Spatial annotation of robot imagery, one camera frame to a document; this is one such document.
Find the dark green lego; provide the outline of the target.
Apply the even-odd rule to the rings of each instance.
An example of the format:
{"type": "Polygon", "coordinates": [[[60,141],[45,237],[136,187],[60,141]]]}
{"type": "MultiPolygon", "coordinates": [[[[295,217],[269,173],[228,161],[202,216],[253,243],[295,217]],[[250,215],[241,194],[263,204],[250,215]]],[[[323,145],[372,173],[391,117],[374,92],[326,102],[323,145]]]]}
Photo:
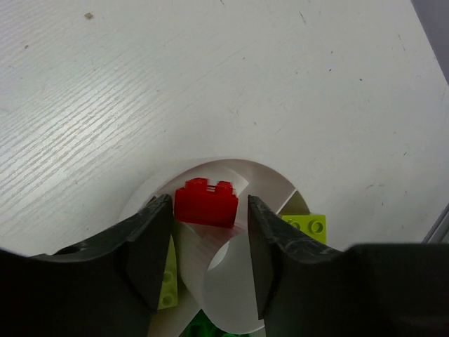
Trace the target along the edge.
{"type": "Polygon", "coordinates": [[[183,336],[186,337],[218,337],[226,335],[227,333],[217,328],[202,310],[196,314],[183,332],[183,336]]]}

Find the red curved lego with green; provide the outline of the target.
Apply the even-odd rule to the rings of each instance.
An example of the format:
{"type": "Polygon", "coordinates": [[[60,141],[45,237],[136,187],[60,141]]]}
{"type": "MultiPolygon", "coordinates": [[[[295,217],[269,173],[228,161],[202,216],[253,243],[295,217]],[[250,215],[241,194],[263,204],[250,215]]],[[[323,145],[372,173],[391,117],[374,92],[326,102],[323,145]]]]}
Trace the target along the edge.
{"type": "Polygon", "coordinates": [[[192,178],[176,189],[176,221],[231,229],[234,227],[239,198],[231,182],[210,185],[207,178],[192,178]]]}

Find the lime green lego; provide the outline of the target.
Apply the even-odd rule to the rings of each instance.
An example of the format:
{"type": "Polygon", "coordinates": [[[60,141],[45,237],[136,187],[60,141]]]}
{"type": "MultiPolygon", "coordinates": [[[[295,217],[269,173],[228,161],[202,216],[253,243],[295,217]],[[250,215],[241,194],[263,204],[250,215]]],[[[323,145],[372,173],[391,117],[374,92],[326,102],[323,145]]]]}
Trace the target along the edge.
{"type": "Polygon", "coordinates": [[[281,215],[281,218],[316,241],[327,244],[326,217],[324,215],[281,215]]]}

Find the pale green curved lego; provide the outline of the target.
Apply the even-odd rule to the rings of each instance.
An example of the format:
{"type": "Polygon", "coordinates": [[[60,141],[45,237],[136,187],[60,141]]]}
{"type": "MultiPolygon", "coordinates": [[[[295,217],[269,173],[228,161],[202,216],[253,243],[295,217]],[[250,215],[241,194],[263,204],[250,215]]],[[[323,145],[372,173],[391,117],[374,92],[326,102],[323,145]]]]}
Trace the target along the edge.
{"type": "Polygon", "coordinates": [[[172,308],[178,304],[177,258],[173,237],[170,237],[166,265],[163,272],[158,310],[172,308]]]}

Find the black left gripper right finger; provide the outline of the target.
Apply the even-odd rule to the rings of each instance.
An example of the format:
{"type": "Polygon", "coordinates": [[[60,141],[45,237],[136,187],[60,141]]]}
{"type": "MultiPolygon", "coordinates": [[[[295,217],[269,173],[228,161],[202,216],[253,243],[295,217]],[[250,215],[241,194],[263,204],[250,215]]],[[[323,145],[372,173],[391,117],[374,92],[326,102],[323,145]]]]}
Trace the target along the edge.
{"type": "Polygon", "coordinates": [[[447,336],[448,245],[338,251],[248,198],[257,312],[268,336],[447,336]]]}

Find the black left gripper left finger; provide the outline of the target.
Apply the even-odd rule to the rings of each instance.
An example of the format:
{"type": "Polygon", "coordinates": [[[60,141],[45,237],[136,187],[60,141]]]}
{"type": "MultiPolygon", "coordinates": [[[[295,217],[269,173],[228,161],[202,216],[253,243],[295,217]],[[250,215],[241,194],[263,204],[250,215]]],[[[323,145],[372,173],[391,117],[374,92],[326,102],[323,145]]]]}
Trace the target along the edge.
{"type": "Polygon", "coordinates": [[[174,223],[168,195],[52,255],[1,251],[2,336],[146,336],[174,223]]]}

